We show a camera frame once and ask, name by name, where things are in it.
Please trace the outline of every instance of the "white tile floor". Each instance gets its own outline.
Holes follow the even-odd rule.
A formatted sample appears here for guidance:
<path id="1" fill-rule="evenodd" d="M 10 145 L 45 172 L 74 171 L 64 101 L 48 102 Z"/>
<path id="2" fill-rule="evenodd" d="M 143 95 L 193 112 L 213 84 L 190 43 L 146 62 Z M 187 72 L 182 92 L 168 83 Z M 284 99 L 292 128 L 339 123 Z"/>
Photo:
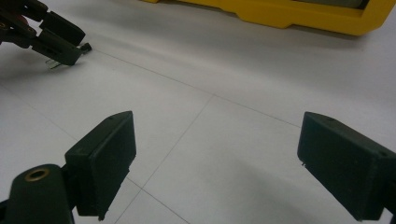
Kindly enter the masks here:
<path id="1" fill-rule="evenodd" d="M 64 164 L 102 119 L 133 110 L 137 158 L 105 223 L 357 223 L 298 161 L 300 126 L 319 112 L 396 150 L 396 13 L 355 38 L 174 2 L 44 2 L 94 51 L 48 70 L 1 45 L 1 201 L 15 175 Z"/>

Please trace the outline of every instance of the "yellow container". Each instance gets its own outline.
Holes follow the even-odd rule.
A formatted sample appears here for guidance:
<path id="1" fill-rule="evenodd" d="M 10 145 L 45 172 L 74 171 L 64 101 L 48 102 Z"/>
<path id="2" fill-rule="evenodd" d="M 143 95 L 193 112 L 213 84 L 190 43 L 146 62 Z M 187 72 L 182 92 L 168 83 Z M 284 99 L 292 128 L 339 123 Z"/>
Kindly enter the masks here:
<path id="1" fill-rule="evenodd" d="M 157 3 L 159 0 L 145 0 Z M 276 28 L 293 24 L 364 35 L 379 28 L 396 0 L 370 0 L 364 9 L 335 7 L 292 0 L 180 0 L 235 13 L 241 20 Z"/>

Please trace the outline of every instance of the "yellow object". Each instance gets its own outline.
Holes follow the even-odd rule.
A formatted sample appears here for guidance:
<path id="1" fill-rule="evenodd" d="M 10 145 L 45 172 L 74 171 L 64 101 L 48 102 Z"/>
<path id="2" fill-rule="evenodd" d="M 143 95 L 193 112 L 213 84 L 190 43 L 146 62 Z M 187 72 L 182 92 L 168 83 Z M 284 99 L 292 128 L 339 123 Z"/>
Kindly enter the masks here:
<path id="1" fill-rule="evenodd" d="M 159 0 L 145 0 L 157 3 Z M 396 0 L 370 0 L 365 9 L 334 7 L 292 0 L 180 0 L 235 13 L 241 20 L 287 28 L 292 24 L 364 35 L 379 28 Z"/>

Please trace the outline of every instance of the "floor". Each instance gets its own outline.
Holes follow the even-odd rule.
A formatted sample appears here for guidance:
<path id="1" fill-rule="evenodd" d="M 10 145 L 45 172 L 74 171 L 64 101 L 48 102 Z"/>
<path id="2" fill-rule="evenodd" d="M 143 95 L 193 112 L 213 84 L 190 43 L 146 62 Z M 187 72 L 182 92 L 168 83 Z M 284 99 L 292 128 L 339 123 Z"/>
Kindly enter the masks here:
<path id="1" fill-rule="evenodd" d="M 0 201 L 16 175 L 63 165 L 101 120 L 132 110 L 137 157 L 104 224 L 358 223 L 301 166 L 298 140 L 313 111 L 396 151 L 396 12 L 351 37 L 177 2 L 45 3 L 93 51 L 49 70 L 1 45 Z"/>

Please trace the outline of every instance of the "tile grout line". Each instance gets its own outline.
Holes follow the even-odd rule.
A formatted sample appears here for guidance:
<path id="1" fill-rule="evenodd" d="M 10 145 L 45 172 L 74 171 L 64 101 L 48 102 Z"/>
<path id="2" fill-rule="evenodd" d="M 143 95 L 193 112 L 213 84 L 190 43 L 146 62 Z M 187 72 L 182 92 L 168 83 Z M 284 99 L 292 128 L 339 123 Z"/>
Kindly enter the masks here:
<path id="1" fill-rule="evenodd" d="M 178 82 L 178 83 L 184 84 L 184 85 L 186 85 L 186 86 L 192 87 L 192 88 L 194 88 L 194 89 L 196 89 L 196 90 L 198 90 L 198 91 L 202 91 L 202 92 L 205 92 L 205 93 L 208 93 L 208 94 L 211 94 L 211 95 L 215 95 L 215 96 L 217 96 L 217 97 L 219 97 L 219 98 L 221 98 L 221 99 L 223 99 L 223 100 L 226 100 L 226 101 L 228 101 L 228 102 L 230 102 L 230 103 L 233 103 L 233 104 L 236 104 L 236 105 L 240 105 L 240 106 L 245 107 L 245 108 L 247 108 L 247 109 L 251 109 L 251 110 L 253 110 L 253 111 L 257 112 L 257 113 L 263 114 L 264 116 L 268 116 L 268 117 L 270 117 L 270 118 L 272 118 L 272 119 L 277 119 L 277 120 L 279 120 L 279 121 L 285 122 L 285 123 L 287 123 L 287 124 L 289 124 L 289 125 L 291 125 L 291 126 L 297 127 L 297 128 L 301 128 L 301 126 L 298 126 L 298 125 L 293 124 L 293 123 L 291 123 L 291 122 L 285 121 L 285 120 L 283 120 L 283 119 L 279 119 L 279 118 L 274 117 L 274 116 L 272 116 L 272 115 L 269 115 L 269 114 L 266 114 L 266 113 L 264 113 L 264 112 L 261 112 L 260 110 L 253 109 L 253 108 L 251 108 L 251 107 L 249 107 L 249 106 L 239 104 L 239 103 L 234 102 L 234 101 L 232 101 L 232 100 L 230 100 L 230 99 L 227 99 L 227 98 L 225 98 L 225 97 L 223 97 L 223 96 L 216 95 L 214 92 L 210 92 L 210 91 L 205 91 L 205 90 L 199 89 L 199 88 L 194 87 L 194 86 L 192 86 L 192 85 L 190 85 L 190 84 L 188 84 L 188 83 L 182 82 L 182 81 L 177 80 L 177 79 L 174 79 L 174 78 L 172 78 L 172 77 L 168 77 L 168 76 L 166 76 L 166 75 L 164 75 L 164 74 L 161 74 L 161 73 L 158 73 L 158 72 L 156 72 L 156 71 L 150 70 L 150 69 L 148 69 L 148 68 L 146 68 L 146 67 L 143 67 L 143 66 L 141 66 L 141 65 L 138 65 L 138 64 L 135 64 L 135 63 L 130 63 L 130 62 L 125 61 L 125 60 L 123 60 L 123 59 L 121 59 L 121 58 L 118 58 L 118 57 L 116 57 L 116 56 L 113 56 L 113 55 L 111 55 L 111 54 L 104 53 L 104 52 L 102 52 L 102 51 L 100 51 L 100 50 L 98 50 L 98 49 L 94 49 L 94 50 L 97 51 L 97 52 L 99 52 L 99 53 L 105 54 L 105 55 L 107 55 L 108 57 L 111 57 L 111 58 L 113 58 L 113 59 L 117 59 L 117 60 L 120 60 L 120 61 L 122 61 L 122 62 L 131 64 L 131 65 L 134 65 L 134 66 L 139 67 L 139 68 L 141 68 L 141 69 L 144 69 L 144 70 L 147 70 L 147 71 L 149 71 L 149 72 L 152 72 L 152 73 L 154 73 L 154 74 L 156 74 L 156 75 L 158 75 L 158 76 L 166 77 L 166 78 L 169 78 L 169 79 L 171 79 L 171 80 L 173 80 L 173 81 L 175 81 L 175 82 Z"/>
<path id="2" fill-rule="evenodd" d="M 279 118 L 274 117 L 274 116 L 272 116 L 272 115 L 265 114 L 265 113 L 261 112 L 260 110 L 250 108 L 250 107 L 248 107 L 248 106 L 246 106 L 246 105 L 241 105 L 241 104 L 239 104 L 239 103 L 237 103 L 237 102 L 234 102 L 234 101 L 229 100 L 229 99 L 227 99 L 227 98 L 224 98 L 224 97 L 222 97 L 222 96 L 218 96 L 218 95 L 216 95 L 216 96 L 219 97 L 219 98 L 222 99 L 222 100 L 228 101 L 228 102 L 233 103 L 233 104 L 236 104 L 236 105 L 240 105 L 240 106 L 242 106 L 242 107 L 244 107 L 244 108 L 253 110 L 254 112 L 260 113 L 260 114 L 262 114 L 262 115 L 264 115 L 264 116 L 267 116 L 267 117 L 269 117 L 269 118 L 271 118 L 271 119 L 276 119 L 276 120 L 278 120 L 278 121 L 287 123 L 287 124 L 289 124 L 289 125 L 291 125 L 291 126 L 294 126 L 294 127 L 296 127 L 296 128 L 301 129 L 301 126 L 298 126 L 298 125 L 296 125 L 296 124 L 290 123 L 290 122 L 285 121 L 285 120 L 283 120 L 283 119 L 279 119 Z"/>
<path id="3" fill-rule="evenodd" d="M 113 55 L 111 55 L 111 54 L 104 53 L 104 52 L 102 52 L 101 50 L 98 50 L 98 49 L 94 49 L 94 50 L 97 51 L 97 52 L 100 52 L 100 53 L 102 53 L 102 54 L 105 54 L 105 55 L 107 55 L 108 57 L 111 57 L 111 58 L 113 58 L 113 59 L 117 59 L 117 60 L 120 60 L 120 61 L 122 61 L 122 62 L 124 62 L 124 63 L 128 63 L 128 64 L 131 64 L 131 65 L 134 65 L 134 66 L 139 67 L 139 68 L 141 68 L 141 69 L 143 69 L 143 70 L 146 70 L 146 71 L 149 71 L 149 72 L 151 72 L 151 73 L 154 73 L 155 75 L 158 75 L 158 76 L 161 76 L 161 77 L 166 77 L 166 78 L 168 78 L 168 79 L 171 79 L 171 80 L 173 80 L 173 81 L 175 81 L 175 82 L 184 84 L 184 85 L 189 86 L 189 87 L 191 87 L 191 88 L 193 88 L 193 89 L 196 89 L 196 90 L 198 90 L 198 91 L 202 91 L 202 92 L 205 92 L 205 93 L 208 93 L 208 94 L 211 94 L 211 95 L 213 94 L 213 92 L 201 90 L 201 89 L 199 89 L 199 88 L 197 88 L 197 87 L 194 87 L 194 86 L 192 86 L 192 85 L 190 85 L 190 84 L 188 84 L 188 83 L 182 82 L 182 81 L 177 80 L 177 79 L 172 78 L 172 77 L 168 77 L 168 76 L 166 76 L 166 75 L 164 75 L 164 74 L 161 74 L 161 73 L 158 73 L 158 72 L 156 72 L 156 71 L 150 70 L 150 69 L 148 69 L 147 67 L 143 67 L 143 66 L 141 66 L 141 65 L 139 65 L 139 64 L 135 64 L 135 63 L 131 63 L 131 62 L 125 61 L 125 60 L 123 60 L 123 59 L 121 59 L 121 58 L 118 58 L 118 57 L 116 57 L 116 56 L 113 56 Z"/>
<path id="4" fill-rule="evenodd" d="M 35 112 L 37 112 L 40 116 L 42 116 L 44 119 L 48 120 L 51 124 L 53 124 L 55 127 L 59 128 L 62 132 L 64 132 L 67 136 L 69 136 L 70 138 L 72 138 L 75 141 L 78 141 L 76 137 L 74 137 L 73 135 L 71 135 L 70 133 L 68 133 L 65 129 L 63 129 L 62 127 L 60 127 L 57 123 L 55 123 L 52 119 L 48 118 L 46 115 L 44 115 L 41 111 L 39 111 L 38 109 L 36 109 L 34 106 L 30 105 L 29 103 L 27 103 L 25 100 L 23 100 L 18 94 L 16 94 L 14 91 L 9 90 L 7 87 L 5 87 L 3 84 L 0 83 L 0 86 L 2 86 L 6 91 L 8 91 L 9 93 L 11 93 L 12 95 L 14 95 L 15 97 L 17 97 L 20 101 L 24 102 L 25 104 L 27 104 L 29 107 L 31 107 Z"/>
<path id="5" fill-rule="evenodd" d="M 126 177 L 125 179 L 129 180 L 131 183 L 135 184 L 136 183 L 134 181 L 132 181 L 130 178 Z M 132 198 L 131 202 L 128 204 L 128 206 L 125 207 L 125 209 L 123 210 L 123 212 L 121 213 L 121 215 L 117 218 L 117 220 L 114 222 L 114 224 L 116 224 L 120 218 L 123 216 L 123 214 L 126 212 L 126 210 L 128 210 L 129 206 L 131 206 L 131 204 L 134 202 L 134 199 L 136 199 L 137 195 L 139 195 L 139 193 L 142 191 L 142 188 L 140 188 L 138 185 L 136 185 L 139 188 L 139 191 L 136 193 L 136 195 Z"/>
<path id="6" fill-rule="evenodd" d="M 153 199 L 155 199 L 155 201 L 157 201 L 158 203 L 162 204 L 165 208 L 169 209 L 169 211 L 171 211 L 173 214 L 175 214 L 176 216 L 180 217 L 183 221 L 185 221 L 186 223 L 190 224 L 189 221 L 187 221 L 186 219 L 184 219 L 183 217 L 181 217 L 178 213 L 176 213 L 174 210 L 170 209 L 168 206 L 166 206 L 166 204 L 162 203 L 160 200 L 158 200 L 156 197 L 152 196 L 150 193 L 148 193 L 147 191 L 145 191 L 149 196 L 151 196 Z"/>
<path id="7" fill-rule="evenodd" d="M 173 149 L 177 146 L 178 142 L 184 137 L 184 135 L 186 134 L 186 132 L 190 129 L 190 127 L 192 126 L 193 123 L 195 123 L 195 121 L 201 116 L 202 112 L 205 110 L 205 108 L 209 105 L 209 103 L 212 101 L 212 99 L 215 97 L 214 94 L 212 94 L 212 96 L 209 98 L 209 100 L 207 100 L 206 104 L 204 105 L 204 107 L 201 109 L 201 111 L 198 113 L 198 115 L 195 117 L 195 119 L 190 123 L 189 127 L 187 127 L 187 129 L 184 131 L 184 133 L 177 139 L 177 141 L 175 142 L 175 144 L 172 146 L 172 148 L 169 150 L 169 152 L 166 154 L 166 156 L 163 158 L 163 160 L 160 162 L 160 164 L 157 166 L 157 168 L 154 170 L 154 172 L 151 174 L 151 176 L 148 178 L 148 180 L 146 181 L 146 183 L 143 185 L 142 189 L 147 185 L 147 183 L 150 181 L 150 179 L 154 176 L 154 174 L 157 172 L 157 170 L 160 168 L 160 166 L 163 164 L 163 162 L 166 160 L 166 158 L 168 158 L 168 156 L 171 154 L 171 152 L 173 151 Z"/>

